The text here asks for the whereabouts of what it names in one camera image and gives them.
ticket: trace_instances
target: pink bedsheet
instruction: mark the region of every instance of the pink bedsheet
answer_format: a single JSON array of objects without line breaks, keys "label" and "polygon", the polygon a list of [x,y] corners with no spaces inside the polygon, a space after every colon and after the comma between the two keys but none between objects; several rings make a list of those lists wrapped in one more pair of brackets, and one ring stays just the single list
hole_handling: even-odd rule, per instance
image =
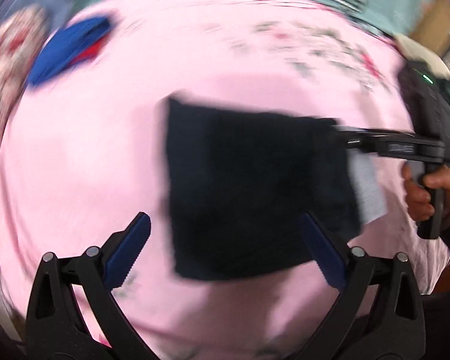
[{"label": "pink bedsheet", "polygon": [[[27,90],[8,121],[0,265],[11,301],[25,313],[45,252],[81,254],[145,211],[152,235],[115,297],[159,356],[274,359],[293,350],[336,297],[315,263],[228,283],[174,274],[160,99],[183,91],[198,103],[410,130],[397,91],[401,56],[305,0],[108,0],[76,19],[107,12],[117,28],[99,58]],[[374,163],[388,213],[351,244],[377,256],[405,251],[430,292],[449,251],[416,236],[401,161]]]}]

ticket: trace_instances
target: red and white patterned cloth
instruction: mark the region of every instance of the red and white patterned cloth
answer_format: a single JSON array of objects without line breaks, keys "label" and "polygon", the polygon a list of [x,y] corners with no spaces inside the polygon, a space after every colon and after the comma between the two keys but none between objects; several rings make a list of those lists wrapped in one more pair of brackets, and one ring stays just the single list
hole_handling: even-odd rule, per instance
[{"label": "red and white patterned cloth", "polygon": [[0,145],[8,116],[46,39],[45,20],[44,10],[31,5],[0,26]]}]

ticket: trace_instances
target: red fabric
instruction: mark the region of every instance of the red fabric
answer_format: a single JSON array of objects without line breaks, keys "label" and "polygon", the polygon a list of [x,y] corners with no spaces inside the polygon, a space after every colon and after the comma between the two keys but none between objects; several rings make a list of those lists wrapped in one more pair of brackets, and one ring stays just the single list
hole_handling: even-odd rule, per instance
[{"label": "red fabric", "polygon": [[82,51],[81,54],[79,54],[77,57],[75,57],[71,62],[70,66],[74,64],[78,64],[78,62],[86,61],[87,59],[94,59],[97,57],[97,55],[102,51],[103,47],[105,46],[107,42],[108,36],[104,36],[103,38],[97,40],[96,43],[94,43],[92,46],[90,46],[88,49]]}]

